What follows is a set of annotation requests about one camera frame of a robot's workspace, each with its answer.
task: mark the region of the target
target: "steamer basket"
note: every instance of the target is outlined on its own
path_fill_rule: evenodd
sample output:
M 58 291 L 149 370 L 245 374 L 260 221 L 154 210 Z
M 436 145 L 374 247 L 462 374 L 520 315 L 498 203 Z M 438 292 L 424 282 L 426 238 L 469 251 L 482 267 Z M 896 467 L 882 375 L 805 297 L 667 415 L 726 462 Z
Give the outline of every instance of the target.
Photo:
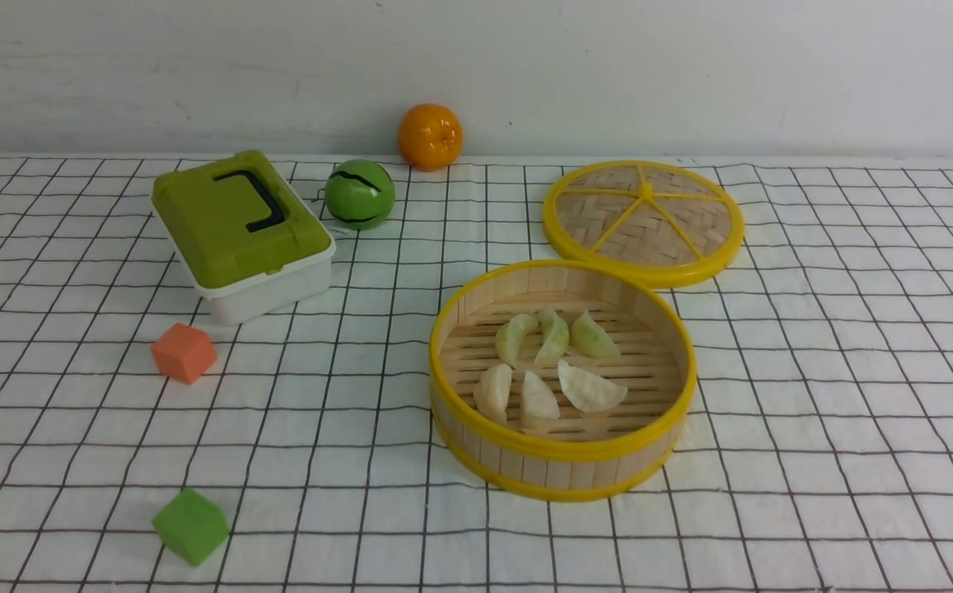
M 660 162 L 607 161 L 553 184 L 543 229 L 563 258 L 676 288 L 724 270 L 740 252 L 744 222 L 729 194 L 701 175 Z
M 507 427 L 477 412 L 473 388 L 500 362 L 498 327 L 544 305 L 569 326 L 583 311 L 604 327 L 622 356 L 594 360 L 569 348 L 565 360 L 628 387 L 618 408 L 582 414 L 560 393 L 556 365 L 534 367 L 540 331 L 514 365 Z M 494 270 L 450 299 L 430 338 L 432 413 L 443 442 L 477 476 L 522 496 L 560 502 L 607 498 L 656 472 L 682 431 L 695 387 L 695 356 L 680 319 L 645 286 L 596 266 L 536 260 Z M 560 419 L 522 432 L 521 383 L 537 372 L 558 396 Z

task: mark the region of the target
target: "bamboo steamer lid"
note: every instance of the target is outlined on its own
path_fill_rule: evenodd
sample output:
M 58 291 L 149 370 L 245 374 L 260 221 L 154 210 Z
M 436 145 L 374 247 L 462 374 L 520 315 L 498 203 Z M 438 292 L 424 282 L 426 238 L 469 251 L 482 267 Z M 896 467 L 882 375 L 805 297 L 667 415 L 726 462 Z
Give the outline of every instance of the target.
M 743 214 L 720 185 L 652 161 L 608 161 L 553 184 L 545 237 L 565 259 L 629 275 L 651 288 L 702 282 L 743 244 Z

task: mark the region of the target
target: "orange cube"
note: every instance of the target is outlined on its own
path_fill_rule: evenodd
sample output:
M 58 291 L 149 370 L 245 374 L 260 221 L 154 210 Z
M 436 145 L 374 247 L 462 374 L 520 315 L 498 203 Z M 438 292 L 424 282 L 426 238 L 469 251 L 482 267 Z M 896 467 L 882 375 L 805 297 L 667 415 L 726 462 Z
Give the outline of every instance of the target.
M 201 329 L 175 324 L 150 347 L 157 371 L 190 385 L 216 361 L 216 349 Z

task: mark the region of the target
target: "green ball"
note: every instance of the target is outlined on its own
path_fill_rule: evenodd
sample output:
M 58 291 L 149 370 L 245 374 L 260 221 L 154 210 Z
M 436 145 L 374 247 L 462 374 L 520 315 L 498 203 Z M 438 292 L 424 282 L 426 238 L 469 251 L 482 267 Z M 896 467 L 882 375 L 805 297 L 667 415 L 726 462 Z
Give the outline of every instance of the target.
M 389 173 L 374 161 L 345 161 L 326 180 L 326 209 L 348 228 L 364 230 L 380 225 L 396 203 L 396 187 Z

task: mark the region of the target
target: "toy orange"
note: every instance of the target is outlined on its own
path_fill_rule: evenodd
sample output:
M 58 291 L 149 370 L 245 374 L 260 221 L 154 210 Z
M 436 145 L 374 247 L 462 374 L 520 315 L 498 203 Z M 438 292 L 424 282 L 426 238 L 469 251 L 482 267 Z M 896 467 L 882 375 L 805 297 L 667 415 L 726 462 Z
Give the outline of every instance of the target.
M 454 112 L 443 105 L 416 105 L 399 125 L 399 154 L 415 169 L 435 171 L 461 154 L 464 133 Z

